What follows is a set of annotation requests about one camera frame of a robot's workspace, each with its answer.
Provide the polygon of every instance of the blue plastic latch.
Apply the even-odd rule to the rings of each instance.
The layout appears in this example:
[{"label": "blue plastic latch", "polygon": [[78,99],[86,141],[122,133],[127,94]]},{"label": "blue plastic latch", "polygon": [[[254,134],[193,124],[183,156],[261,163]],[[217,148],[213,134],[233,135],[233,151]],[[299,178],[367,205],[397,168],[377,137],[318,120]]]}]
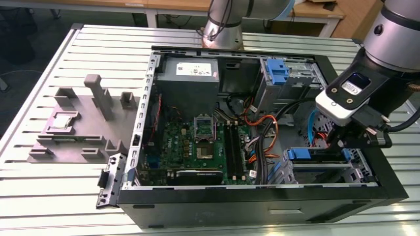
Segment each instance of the blue plastic latch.
[{"label": "blue plastic latch", "polygon": [[311,160],[310,150],[306,148],[295,148],[289,150],[290,160]]},{"label": "blue plastic latch", "polygon": [[349,149],[343,149],[342,153],[343,153],[346,159],[350,161],[353,159],[353,155],[350,154],[350,150]]},{"label": "blue plastic latch", "polygon": [[267,71],[271,75],[274,85],[283,85],[290,78],[290,69],[283,60],[267,59]]}]

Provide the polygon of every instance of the red wire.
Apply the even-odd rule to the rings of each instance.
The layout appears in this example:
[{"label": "red wire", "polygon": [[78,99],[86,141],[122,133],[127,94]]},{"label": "red wire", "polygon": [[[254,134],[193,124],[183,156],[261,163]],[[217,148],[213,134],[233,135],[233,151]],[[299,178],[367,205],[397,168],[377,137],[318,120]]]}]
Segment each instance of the red wire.
[{"label": "red wire", "polygon": [[158,121],[159,121],[159,115],[161,115],[162,105],[163,105],[163,98],[162,98],[162,96],[159,96],[159,110],[158,110],[158,114],[157,114],[157,118],[155,118],[155,123],[154,123],[154,129],[153,129],[151,138],[150,138],[150,141],[149,141],[147,143],[150,143],[150,142],[153,141],[153,138],[154,138],[155,128],[157,128]]}]

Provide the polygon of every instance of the table leg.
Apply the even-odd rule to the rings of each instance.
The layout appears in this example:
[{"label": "table leg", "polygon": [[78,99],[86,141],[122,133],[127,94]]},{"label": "table leg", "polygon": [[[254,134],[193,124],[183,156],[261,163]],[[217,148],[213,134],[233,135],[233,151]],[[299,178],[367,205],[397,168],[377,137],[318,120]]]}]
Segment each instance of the table leg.
[{"label": "table leg", "polygon": [[341,22],[341,19],[329,19],[329,22],[323,27],[323,30],[322,30],[319,37],[330,38],[335,32],[335,29],[337,29],[339,22]]},{"label": "table leg", "polygon": [[146,9],[147,24],[150,28],[158,28],[158,12],[153,9]]},{"label": "table leg", "polygon": [[61,11],[62,10],[57,10],[57,9],[50,9],[51,13],[53,13],[53,16],[55,19],[61,19],[62,17],[62,14],[61,14]]}]

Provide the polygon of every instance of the metal table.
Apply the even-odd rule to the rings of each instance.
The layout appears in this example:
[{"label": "metal table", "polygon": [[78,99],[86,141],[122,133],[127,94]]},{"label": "metal table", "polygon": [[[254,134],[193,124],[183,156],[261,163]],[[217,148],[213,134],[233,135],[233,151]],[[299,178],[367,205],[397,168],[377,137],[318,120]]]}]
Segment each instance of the metal table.
[{"label": "metal table", "polygon": [[[153,45],[201,47],[193,30],[86,25],[73,29],[0,141],[0,235],[111,235],[175,232],[186,235],[411,235],[420,232],[420,127],[393,134],[394,147],[385,150],[406,186],[410,199],[377,207],[335,224],[234,228],[141,229],[121,209],[97,210],[97,187],[105,164],[30,164],[35,143],[57,101],[59,87],[90,94],[85,76],[101,74],[111,95],[142,94]],[[341,73],[358,52],[349,39],[245,33],[247,50],[322,54]],[[395,124],[409,119],[406,104],[393,115]]]}]

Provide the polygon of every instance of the power supply label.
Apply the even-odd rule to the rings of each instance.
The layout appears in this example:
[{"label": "power supply label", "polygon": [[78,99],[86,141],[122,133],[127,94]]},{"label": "power supply label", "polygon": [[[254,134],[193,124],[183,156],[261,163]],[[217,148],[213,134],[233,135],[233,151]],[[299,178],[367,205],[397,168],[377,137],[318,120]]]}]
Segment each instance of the power supply label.
[{"label": "power supply label", "polygon": [[177,75],[211,76],[211,64],[181,62],[177,64]]}]

